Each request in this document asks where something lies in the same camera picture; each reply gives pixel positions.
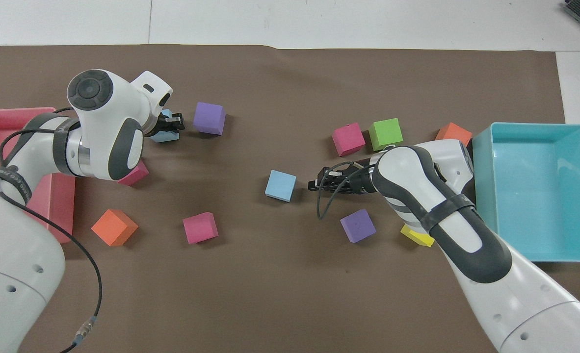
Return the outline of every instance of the brown mat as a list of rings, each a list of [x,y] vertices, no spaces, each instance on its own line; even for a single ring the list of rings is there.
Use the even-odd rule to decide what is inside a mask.
[[[167,107],[184,113],[187,132],[146,141],[151,174],[134,188],[77,181],[74,233],[105,287],[79,352],[494,351],[440,249],[400,235],[379,195],[341,195],[318,221],[305,188],[343,160],[331,133],[348,123],[366,130],[399,118],[415,144],[450,121],[474,134],[494,121],[564,122],[554,53],[0,47],[0,108],[67,106],[70,79],[94,68],[164,78],[174,88]],[[194,132],[197,101],[225,106],[223,136]],[[297,176],[290,203],[264,195],[271,169]],[[90,230],[108,208],[140,226],[120,248]],[[360,208],[378,233],[351,244],[339,219]],[[188,245],[182,219],[206,211],[220,237]],[[64,279],[21,352],[67,347],[93,311],[92,268],[63,247]],[[580,264],[544,268],[580,299]]]

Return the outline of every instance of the yellow cube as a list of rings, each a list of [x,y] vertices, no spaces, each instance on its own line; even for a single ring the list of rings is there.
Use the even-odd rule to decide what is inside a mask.
[[[409,237],[418,245],[427,246],[429,248],[434,244],[434,238],[429,236],[429,234],[415,232],[414,230],[411,230],[407,224],[404,224],[404,227],[401,229],[401,234],[406,235],[406,237]]]

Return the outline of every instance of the cable connector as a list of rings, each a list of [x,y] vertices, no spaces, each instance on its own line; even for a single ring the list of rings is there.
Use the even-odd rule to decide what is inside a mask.
[[[87,337],[87,335],[90,334],[90,331],[92,331],[93,325],[96,322],[96,317],[90,317],[90,319],[88,319],[86,322],[84,322],[83,325],[81,325],[81,327],[79,328],[79,330],[77,331],[77,335],[74,337],[74,340],[72,341],[72,344],[75,344],[75,346],[78,346],[79,344],[81,344],[81,342],[83,342],[83,339],[85,337]]]

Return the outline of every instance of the orange cube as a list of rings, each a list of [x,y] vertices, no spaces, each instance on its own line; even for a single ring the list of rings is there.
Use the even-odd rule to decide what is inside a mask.
[[[109,246],[120,246],[137,229],[137,224],[120,210],[107,210],[92,226],[100,239]]]
[[[471,132],[459,127],[454,123],[449,123],[445,125],[442,129],[438,131],[436,139],[459,139],[463,145],[469,145],[471,137],[473,134]]]

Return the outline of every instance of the light blue cube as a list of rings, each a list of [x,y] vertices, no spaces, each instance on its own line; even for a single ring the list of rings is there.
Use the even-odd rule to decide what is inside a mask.
[[[174,141],[176,139],[179,139],[179,134],[172,131],[160,131],[150,136],[150,139],[155,141],[156,143]]]
[[[296,176],[271,170],[268,185],[266,185],[266,191],[264,193],[268,197],[290,202],[292,191],[294,190],[294,183],[296,183]]]

